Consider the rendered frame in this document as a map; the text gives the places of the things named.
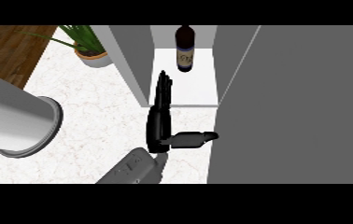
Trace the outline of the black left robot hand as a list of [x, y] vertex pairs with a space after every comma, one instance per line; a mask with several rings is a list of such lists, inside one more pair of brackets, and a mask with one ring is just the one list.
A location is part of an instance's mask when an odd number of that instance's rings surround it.
[[156, 86], [156, 104], [147, 121], [147, 144], [151, 153], [166, 153], [172, 148], [200, 148], [219, 139], [216, 132], [181, 132], [172, 134], [172, 86], [173, 80], [160, 72]]

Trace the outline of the grey open cabinet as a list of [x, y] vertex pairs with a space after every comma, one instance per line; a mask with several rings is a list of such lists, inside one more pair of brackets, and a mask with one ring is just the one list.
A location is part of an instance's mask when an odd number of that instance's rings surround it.
[[175, 25], [97, 25], [108, 51], [139, 104], [156, 102], [159, 74], [173, 80], [172, 106], [216, 107], [231, 87], [240, 65], [261, 31], [258, 25], [197, 25], [193, 70], [178, 70]]

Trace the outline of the dark wine bottle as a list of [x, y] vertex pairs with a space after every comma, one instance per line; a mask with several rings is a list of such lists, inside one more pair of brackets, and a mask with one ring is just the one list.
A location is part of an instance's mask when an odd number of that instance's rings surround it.
[[181, 72], [190, 72], [194, 67], [196, 30], [182, 25], [176, 30], [176, 66]]

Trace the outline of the grey cabinet door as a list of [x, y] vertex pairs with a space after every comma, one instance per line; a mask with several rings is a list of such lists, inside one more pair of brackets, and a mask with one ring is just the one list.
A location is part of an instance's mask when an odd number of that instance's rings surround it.
[[353, 26], [265, 26], [222, 100], [210, 183], [353, 183]]

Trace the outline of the large grey cylindrical container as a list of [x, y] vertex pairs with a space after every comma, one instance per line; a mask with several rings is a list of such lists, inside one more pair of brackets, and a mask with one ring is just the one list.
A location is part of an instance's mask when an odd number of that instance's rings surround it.
[[0, 78], [0, 155], [26, 158], [54, 140], [64, 119], [61, 104], [33, 96]]

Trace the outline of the green potted plant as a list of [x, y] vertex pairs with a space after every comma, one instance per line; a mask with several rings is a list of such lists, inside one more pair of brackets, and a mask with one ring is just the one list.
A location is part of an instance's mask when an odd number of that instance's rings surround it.
[[48, 35], [30, 32], [24, 32], [24, 35], [49, 39], [72, 47], [79, 59], [92, 68], [103, 68], [114, 63], [91, 25], [60, 25], [60, 29], [73, 39], [73, 44]]

